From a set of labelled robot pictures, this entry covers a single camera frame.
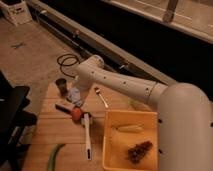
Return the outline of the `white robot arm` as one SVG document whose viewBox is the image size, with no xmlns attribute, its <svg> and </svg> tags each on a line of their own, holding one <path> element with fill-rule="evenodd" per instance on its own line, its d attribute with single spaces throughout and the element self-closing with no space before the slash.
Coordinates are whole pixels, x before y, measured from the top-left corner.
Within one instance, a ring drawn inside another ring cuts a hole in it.
<svg viewBox="0 0 213 171">
<path fill-rule="evenodd" d="M 213 109 L 207 95 L 189 83 L 170 86 L 104 69 L 93 55 L 77 68 L 82 91 L 102 84 L 157 111 L 159 171 L 213 171 Z"/>
</svg>

